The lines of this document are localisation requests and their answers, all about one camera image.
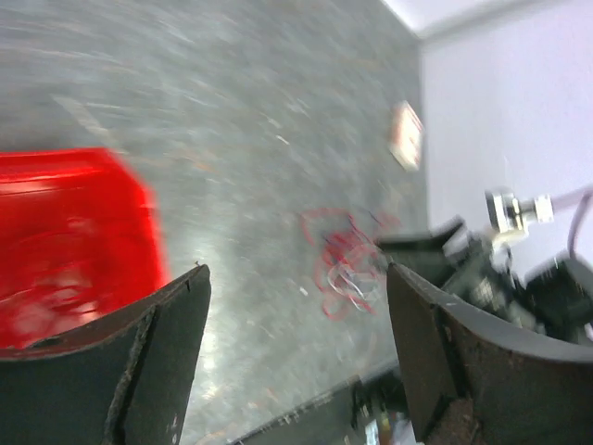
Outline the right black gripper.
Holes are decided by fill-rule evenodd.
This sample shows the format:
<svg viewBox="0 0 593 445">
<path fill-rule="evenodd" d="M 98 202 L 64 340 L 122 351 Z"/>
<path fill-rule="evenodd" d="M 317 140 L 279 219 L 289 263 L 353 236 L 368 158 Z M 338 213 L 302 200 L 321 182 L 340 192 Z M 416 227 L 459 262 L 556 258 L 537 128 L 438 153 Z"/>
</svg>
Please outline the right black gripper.
<svg viewBox="0 0 593 445">
<path fill-rule="evenodd" d="M 513 302 L 511 274 L 492 264 L 493 249 L 488 241 L 470 236 L 454 255 L 445 253 L 445 245 L 464 227 L 464 220 L 455 217 L 435 232 L 378 237 L 375 246 L 390 262 L 422 278 L 447 278 L 443 291 L 507 322 L 523 324 L 521 311 Z"/>
</svg>

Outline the small white card box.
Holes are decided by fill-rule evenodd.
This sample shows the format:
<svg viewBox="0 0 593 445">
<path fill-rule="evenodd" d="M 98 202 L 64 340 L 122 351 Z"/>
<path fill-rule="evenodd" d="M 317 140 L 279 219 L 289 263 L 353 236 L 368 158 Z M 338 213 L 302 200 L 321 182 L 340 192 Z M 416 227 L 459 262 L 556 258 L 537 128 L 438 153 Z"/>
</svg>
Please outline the small white card box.
<svg viewBox="0 0 593 445">
<path fill-rule="evenodd" d="M 423 147 L 423 124 L 407 101 L 394 108 L 390 152 L 399 165 L 408 172 L 420 169 Z"/>
</svg>

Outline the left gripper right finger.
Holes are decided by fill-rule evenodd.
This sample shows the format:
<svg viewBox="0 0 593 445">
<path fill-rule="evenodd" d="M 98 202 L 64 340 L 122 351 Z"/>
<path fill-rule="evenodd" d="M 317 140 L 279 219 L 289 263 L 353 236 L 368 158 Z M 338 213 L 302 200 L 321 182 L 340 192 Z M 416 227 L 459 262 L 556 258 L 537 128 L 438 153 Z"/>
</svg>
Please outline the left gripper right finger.
<svg viewBox="0 0 593 445">
<path fill-rule="evenodd" d="M 591 443 L 590 347 L 510 324 L 401 265 L 386 285 L 418 441 Z"/>
</svg>

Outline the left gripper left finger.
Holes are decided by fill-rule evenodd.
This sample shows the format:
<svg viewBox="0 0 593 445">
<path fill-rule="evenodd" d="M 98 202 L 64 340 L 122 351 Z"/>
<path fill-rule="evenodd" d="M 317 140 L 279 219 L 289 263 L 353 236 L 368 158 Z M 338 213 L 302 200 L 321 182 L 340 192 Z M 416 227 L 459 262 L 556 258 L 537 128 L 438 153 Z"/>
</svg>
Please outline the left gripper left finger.
<svg viewBox="0 0 593 445">
<path fill-rule="evenodd" d="M 200 265 L 89 324 L 3 349 L 2 443 L 179 443 L 210 296 Z"/>
</svg>

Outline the red bin right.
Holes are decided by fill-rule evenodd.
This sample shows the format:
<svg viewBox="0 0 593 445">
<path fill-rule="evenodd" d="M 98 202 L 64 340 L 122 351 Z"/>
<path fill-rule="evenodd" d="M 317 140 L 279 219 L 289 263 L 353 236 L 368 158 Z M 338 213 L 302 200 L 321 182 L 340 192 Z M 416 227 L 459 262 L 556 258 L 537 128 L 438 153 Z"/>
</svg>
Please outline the red bin right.
<svg viewBox="0 0 593 445">
<path fill-rule="evenodd" d="M 104 147 L 1 157 L 1 344 L 24 349 L 170 281 L 149 187 Z"/>
</svg>

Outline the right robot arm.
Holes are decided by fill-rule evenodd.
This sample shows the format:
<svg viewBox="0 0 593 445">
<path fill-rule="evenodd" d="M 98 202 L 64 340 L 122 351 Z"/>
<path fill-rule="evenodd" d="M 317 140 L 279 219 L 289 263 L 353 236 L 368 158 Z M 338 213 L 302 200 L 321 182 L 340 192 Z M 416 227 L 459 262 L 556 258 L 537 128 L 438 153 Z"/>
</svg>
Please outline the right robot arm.
<svg viewBox="0 0 593 445">
<path fill-rule="evenodd" d="M 512 271 L 511 242 L 518 235 L 470 232 L 461 218 L 437 232 L 382 236 L 375 246 L 431 285 L 498 318 L 570 343 L 592 344 L 592 269 L 568 254 L 545 263 L 526 280 Z"/>
</svg>

